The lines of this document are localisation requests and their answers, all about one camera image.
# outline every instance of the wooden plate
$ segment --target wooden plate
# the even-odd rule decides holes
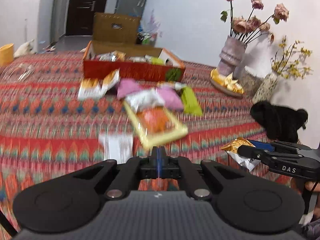
[[[235,97],[235,98],[243,98],[242,94],[228,90],[227,88],[225,88],[225,87],[221,86],[220,84],[218,84],[217,82],[215,82],[211,77],[210,77],[210,82],[212,83],[212,85],[216,89],[220,90],[222,93],[225,93],[228,96]]]

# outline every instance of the floor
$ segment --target floor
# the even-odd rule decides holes
[[[81,50],[87,47],[92,36],[65,36],[56,43],[57,51]]]

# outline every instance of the open cardboard box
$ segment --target open cardboard box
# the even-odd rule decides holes
[[[96,13],[93,40],[84,54],[84,77],[104,79],[113,70],[120,69],[120,77],[145,81],[181,81],[185,65],[166,49],[135,45],[140,18],[117,14]],[[120,51],[126,57],[158,57],[173,66],[152,65],[141,62],[108,62],[94,59],[96,55]]]

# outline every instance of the das logo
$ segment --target das logo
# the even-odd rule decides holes
[[[288,171],[288,172],[291,172],[291,173],[296,173],[296,169],[295,168],[290,168],[290,167],[286,167],[286,166],[282,166],[282,170],[283,171]]]

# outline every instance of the bedspread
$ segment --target bedspread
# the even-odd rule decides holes
[[[21,75],[19,71],[9,79],[0,79],[0,202],[1,210],[16,228],[12,200],[19,191],[102,161],[104,152],[98,143],[101,132],[134,133],[115,96],[77,100],[83,75],[82,57],[79,52],[22,57],[7,68],[7,73],[23,63],[35,68],[33,75],[20,83],[14,82]],[[222,94],[209,82],[212,67],[185,63],[182,82],[193,88],[204,115],[174,112],[188,126],[189,134],[165,145],[168,154],[185,156],[195,163],[212,159],[238,168],[220,147],[238,136],[267,139],[263,128],[250,116],[251,99]],[[155,83],[141,85],[151,87]],[[136,137],[133,153],[148,154]],[[284,176],[268,172],[263,164],[252,173],[288,182]],[[145,180],[140,184],[140,190],[170,187],[176,187],[176,182]],[[2,228],[0,237],[8,238]]]

